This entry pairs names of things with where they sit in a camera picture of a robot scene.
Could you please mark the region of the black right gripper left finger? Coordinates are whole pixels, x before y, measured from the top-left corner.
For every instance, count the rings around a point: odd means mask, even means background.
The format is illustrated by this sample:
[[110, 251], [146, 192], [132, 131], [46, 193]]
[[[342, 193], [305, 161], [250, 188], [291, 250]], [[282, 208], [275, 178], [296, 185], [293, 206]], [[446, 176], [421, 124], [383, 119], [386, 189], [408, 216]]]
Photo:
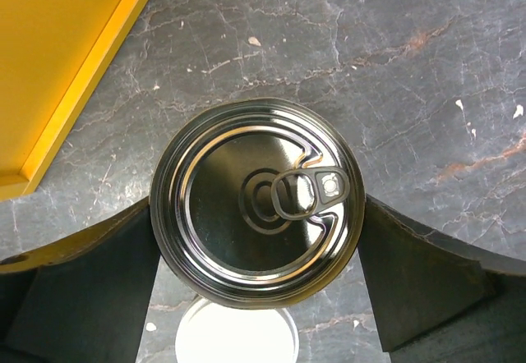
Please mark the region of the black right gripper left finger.
[[147, 199], [1, 262], [3, 362], [133, 362], [159, 265]]

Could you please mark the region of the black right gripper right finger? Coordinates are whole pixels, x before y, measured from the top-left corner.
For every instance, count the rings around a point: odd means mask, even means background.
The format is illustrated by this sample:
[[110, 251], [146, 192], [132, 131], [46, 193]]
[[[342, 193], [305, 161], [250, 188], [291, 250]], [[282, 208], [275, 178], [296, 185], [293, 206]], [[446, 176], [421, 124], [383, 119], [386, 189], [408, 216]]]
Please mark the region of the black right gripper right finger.
[[368, 196], [358, 244], [381, 348], [393, 362], [523, 362], [525, 263]]

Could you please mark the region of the small can white lid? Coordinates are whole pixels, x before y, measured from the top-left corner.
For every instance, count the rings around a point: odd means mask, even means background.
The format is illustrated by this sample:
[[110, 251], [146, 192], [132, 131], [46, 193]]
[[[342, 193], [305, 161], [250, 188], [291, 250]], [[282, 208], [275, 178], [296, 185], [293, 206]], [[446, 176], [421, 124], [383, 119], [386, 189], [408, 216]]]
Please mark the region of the small can white lid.
[[178, 362], [296, 362], [298, 328], [288, 310], [241, 310], [197, 297], [181, 318]]

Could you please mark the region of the blue soup can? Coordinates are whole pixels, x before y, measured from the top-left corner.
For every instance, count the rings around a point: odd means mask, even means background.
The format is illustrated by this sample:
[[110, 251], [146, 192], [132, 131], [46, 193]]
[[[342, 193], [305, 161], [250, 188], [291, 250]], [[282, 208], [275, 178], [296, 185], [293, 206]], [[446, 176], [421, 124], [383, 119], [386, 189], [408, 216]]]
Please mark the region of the blue soup can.
[[150, 188], [161, 255], [195, 293], [238, 309], [325, 288], [358, 246], [365, 188], [345, 139], [283, 99], [225, 103], [190, 120]]

